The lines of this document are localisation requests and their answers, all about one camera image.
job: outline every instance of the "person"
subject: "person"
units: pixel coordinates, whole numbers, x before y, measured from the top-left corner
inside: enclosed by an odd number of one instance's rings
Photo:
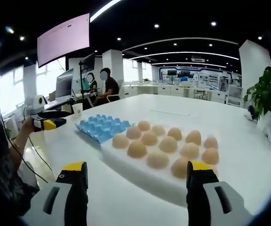
[[[92,72],[88,73],[87,77],[91,75],[92,76],[92,81],[90,82],[90,92],[92,93],[97,93],[98,92],[98,84],[97,81],[94,78],[94,74]]]
[[[119,93],[119,87],[117,82],[110,76],[110,69],[109,68],[103,68],[100,71],[101,80],[105,80],[105,93],[100,94],[96,100],[95,106],[103,105],[106,103],[109,103],[107,100],[107,96],[109,95],[115,95]],[[119,100],[119,96],[116,97],[109,97],[109,100],[111,102]]]
[[[31,199],[39,191],[38,186],[25,184],[17,173],[28,136],[34,129],[32,118],[27,118],[9,148],[0,114],[0,215],[4,219],[5,216],[23,216],[31,206]]]

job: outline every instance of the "white foam tray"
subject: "white foam tray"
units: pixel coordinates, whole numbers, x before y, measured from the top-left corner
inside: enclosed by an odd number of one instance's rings
[[[199,147],[199,157],[196,161],[202,161],[201,155],[205,151],[203,143],[208,136],[215,136],[220,147],[220,138],[218,134],[210,129],[202,128],[199,126],[189,126],[187,128],[180,126],[167,126],[162,125],[167,132],[172,127],[178,127],[182,132],[182,140],[178,142],[178,149],[174,153],[169,153],[169,164],[164,169],[153,169],[147,165],[148,154],[153,150],[158,149],[158,145],[165,136],[158,137],[158,143],[154,146],[147,147],[147,155],[141,159],[134,159],[127,155],[126,149],[116,149],[112,147],[112,139],[106,141],[101,145],[103,161],[111,167],[114,171],[121,176],[134,183],[136,186],[141,187],[147,192],[164,199],[168,202],[174,203],[179,206],[186,207],[186,179],[179,179],[172,175],[171,166],[174,162],[181,157],[180,150],[186,144],[185,138],[192,130],[197,129],[202,136],[201,146]]]

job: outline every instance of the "ceiling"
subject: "ceiling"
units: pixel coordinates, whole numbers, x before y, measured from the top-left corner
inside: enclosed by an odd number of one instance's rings
[[[108,2],[91,0],[88,3],[69,1],[70,6],[64,2],[57,5],[4,6],[0,9],[0,74],[15,66],[33,64],[37,57],[38,36],[75,16],[86,13],[93,15]],[[90,23],[90,47],[67,56],[84,57],[95,50],[97,55],[101,55],[109,49],[118,49],[125,50],[125,58],[165,52],[207,52],[239,58],[238,49],[247,39],[264,46],[271,53],[266,35],[267,30],[271,31],[270,4],[241,6],[231,3],[224,6],[214,2],[182,2],[122,0]],[[213,21],[217,23],[216,26],[211,26]],[[6,25],[15,33],[6,33]],[[25,40],[20,41],[20,36],[25,36]],[[207,39],[180,39],[184,37]],[[205,59],[205,63],[225,66],[228,71],[241,73],[240,60],[210,54],[165,54],[137,60],[151,64],[178,62],[165,65],[189,66],[181,63],[190,63],[193,55]]]

